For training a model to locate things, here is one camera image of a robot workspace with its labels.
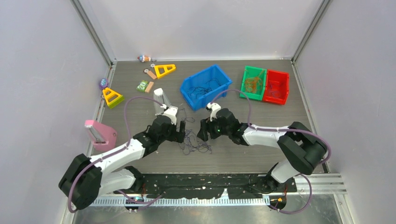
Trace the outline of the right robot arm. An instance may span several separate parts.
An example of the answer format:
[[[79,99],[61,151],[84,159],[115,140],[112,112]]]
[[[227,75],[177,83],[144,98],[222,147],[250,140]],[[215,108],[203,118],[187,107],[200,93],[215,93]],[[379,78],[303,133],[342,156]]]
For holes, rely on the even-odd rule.
[[[298,174],[312,174],[329,150],[324,140],[300,122],[279,128],[256,126],[239,122],[227,108],[212,112],[210,117],[202,119],[197,137],[208,141],[222,135],[237,145],[261,145],[282,151],[286,159],[275,164],[263,180],[264,185],[275,192]]]

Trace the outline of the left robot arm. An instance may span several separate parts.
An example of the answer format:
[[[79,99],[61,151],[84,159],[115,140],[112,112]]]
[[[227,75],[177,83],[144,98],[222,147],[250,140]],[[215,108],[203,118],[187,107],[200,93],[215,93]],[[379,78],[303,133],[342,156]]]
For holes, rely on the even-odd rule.
[[[155,152],[165,141],[182,143],[185,121],[180,125],[159,115],[146,130],[110,151],[88,157],[79,154],[70,163],[58,187],[67,196],[69,212],[75,213],[91,205],[98,196],[121,189],[138,193],[143,187],[142,174],[124,165]]]

